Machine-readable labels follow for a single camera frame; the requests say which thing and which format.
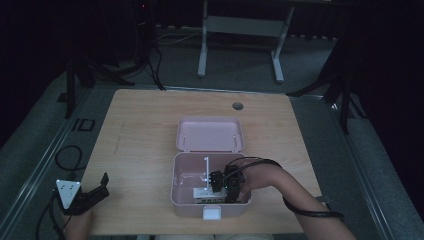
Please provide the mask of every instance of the box latch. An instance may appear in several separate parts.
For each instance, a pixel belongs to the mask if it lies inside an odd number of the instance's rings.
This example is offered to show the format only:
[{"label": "box latch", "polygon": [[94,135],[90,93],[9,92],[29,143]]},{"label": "box latch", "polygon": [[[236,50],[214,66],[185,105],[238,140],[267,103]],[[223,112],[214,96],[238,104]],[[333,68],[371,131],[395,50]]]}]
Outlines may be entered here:
[{"label": "box latch", "polygon": [[215,204],[208,204],[203,208],[203,220],[220,220],[221,207]]}]

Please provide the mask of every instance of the desk leg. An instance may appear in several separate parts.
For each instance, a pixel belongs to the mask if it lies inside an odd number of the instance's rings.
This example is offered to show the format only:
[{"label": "desk leg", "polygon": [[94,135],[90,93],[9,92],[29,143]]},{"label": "desk leg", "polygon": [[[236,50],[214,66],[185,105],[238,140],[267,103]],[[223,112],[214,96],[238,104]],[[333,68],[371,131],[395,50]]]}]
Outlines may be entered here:
[{"label": "desk leg", "polygon": [[280,63],[280,53],[281,49],[283,48],[284,40],[287,36],[287,31],[290,26],[290,21],[293,16],[294,7],[291,7],[287,13],[286,20],[284,21],[284,24],[281,28],[281,34],[280,34],[280,40],[278,42],[277,48],[271,52],[271,59],[272,59],[272,65],[274,66],[274,72],[275,72],[275,80],[278,83],[284,82],[283,77],[283,71],[281,70],[281,63]]},{"label": "desk leg", "polygon": [[204,77],[206,74],[206,59],[208,57],[208,46],[206,40],[208,37],[208,1],[203,1],[203,27],[202,27],[202,49],[200,50],[199,69],[197,76]]}]

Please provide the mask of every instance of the plastic storage box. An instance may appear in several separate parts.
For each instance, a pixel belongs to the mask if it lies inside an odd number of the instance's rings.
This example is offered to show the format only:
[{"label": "plastic storage box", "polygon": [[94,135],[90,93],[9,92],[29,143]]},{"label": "plastic storage box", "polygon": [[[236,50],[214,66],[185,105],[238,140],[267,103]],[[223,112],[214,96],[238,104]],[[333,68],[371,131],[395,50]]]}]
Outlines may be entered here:
[{"label": "plastic storage box", "polygon": [[195,188],[206,190],[208,172],[224,172],[226,164],[244,157],[240,121],[232,117],[184,117],[178,125],[177,148],[181,152],[174,159],[171,189],[176,214],[205,220],[241,215],[251,202],[250,194],[239,203],[215,203],[219,196],[202,202],[196,201],[193,193]]}]

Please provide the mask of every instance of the dark background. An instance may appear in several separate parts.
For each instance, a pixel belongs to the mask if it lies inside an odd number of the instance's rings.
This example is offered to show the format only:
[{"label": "dark background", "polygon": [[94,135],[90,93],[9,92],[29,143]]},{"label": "dark background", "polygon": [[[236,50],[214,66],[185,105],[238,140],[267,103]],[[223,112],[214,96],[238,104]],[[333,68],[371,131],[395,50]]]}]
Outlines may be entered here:
[{"label": "dark background", "polygon": [[[0,103],[3,145],[48,84],[66,69],[69,46],[116,65],[135,46],[131,1],[0,2]],[[270,1],[210,1],[216,14],[281,18]],[[300,4],[289,34],[338,38],[326,74],[354,73],[354,93],[381,138],[415,207],[424,213],[424,4],[419,0],[359,1],[372,8]],[[201,26],[202,1],[157,0],[155,22]]]}]

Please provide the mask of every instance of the black wrist strap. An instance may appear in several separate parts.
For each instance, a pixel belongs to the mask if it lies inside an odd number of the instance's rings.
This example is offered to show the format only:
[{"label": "black wrist strap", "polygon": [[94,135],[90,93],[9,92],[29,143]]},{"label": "black wrist strap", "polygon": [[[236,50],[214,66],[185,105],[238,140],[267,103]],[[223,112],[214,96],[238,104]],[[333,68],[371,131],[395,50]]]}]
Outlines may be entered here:
[{"label": "black wrist strap", "polygon": [[298,215],[302,215],[302,216],[307,216],[307,217],[319,217],[319,218],[330,218],[330,217],[335,217],[335,218],[340,218],[340,220],[343,221],[344,216],[343,214],[339,213],[339,212],[332,212],[332,211],[305,211],[305,210],[300,210],[298,208],[296,208],[295,206],[293,206],[291,203],[289,203],[284,197],[283,197],[283,201],[284,204],[287,206],[287,208],[298,214]]}]

